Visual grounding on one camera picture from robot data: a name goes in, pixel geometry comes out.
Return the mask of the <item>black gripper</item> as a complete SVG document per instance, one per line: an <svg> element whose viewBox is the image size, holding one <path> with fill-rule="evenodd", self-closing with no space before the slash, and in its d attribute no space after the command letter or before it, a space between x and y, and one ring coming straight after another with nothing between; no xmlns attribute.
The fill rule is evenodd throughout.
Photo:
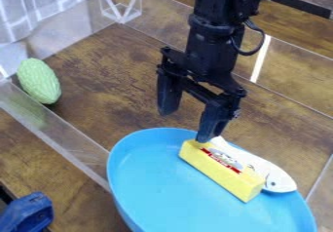
<svg viewBox="0 0 333 232"><path fill-rule="evenodd" d="M245 26L211 23L195 15L189 17L190 32L186 49L179 52L161 49L162 60L157 69L157 110L162 116L175 112L182 97L182 79L191 76L219 88L227 96L245 97L246 90L231 77ZM215 99L199 116L195 140L207 142L219 136L229 121L239 116L239 102Z"/></svg>

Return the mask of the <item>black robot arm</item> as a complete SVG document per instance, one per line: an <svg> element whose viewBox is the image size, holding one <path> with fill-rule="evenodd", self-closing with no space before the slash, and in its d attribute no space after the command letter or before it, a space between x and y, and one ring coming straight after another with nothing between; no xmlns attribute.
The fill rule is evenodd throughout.
<svg viewBox="0 0 333 232"><path fill-rule="evenodd" d="M189 38L183 51L161 49L157 65L157 109L162 115L177 111L182 93L203 104L195 140L206 142L221 135L239 113L246 90L231 77L245 29L258 30L250 21L259 0L194 0L189 15Z"/></svg>

